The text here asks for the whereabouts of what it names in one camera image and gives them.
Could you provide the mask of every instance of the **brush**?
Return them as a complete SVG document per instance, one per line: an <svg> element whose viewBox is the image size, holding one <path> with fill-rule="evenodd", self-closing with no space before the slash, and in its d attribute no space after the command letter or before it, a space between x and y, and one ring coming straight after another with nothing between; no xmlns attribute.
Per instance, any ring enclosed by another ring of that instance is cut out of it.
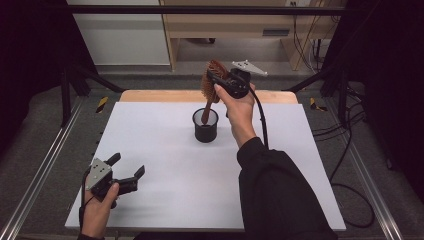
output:
<svg viewBox="0 0 424 240"><path fill-rule="evenodd" d="M208 78L207 71L211 71L215 75L217 75L221 79L227 79L228 77L228 70L225 68L224 65L222 65L217 60L211 60L206 64L206 70L202 75L202 82L201 82L201 90L203 93L203 96L205 96L207 102L205 109L203 110L201 121L204 125L208 123L209 120L209 112L211 110L212 103L218 103L219 97L216 95L215 88L213 87L213 82Z"/></svg>

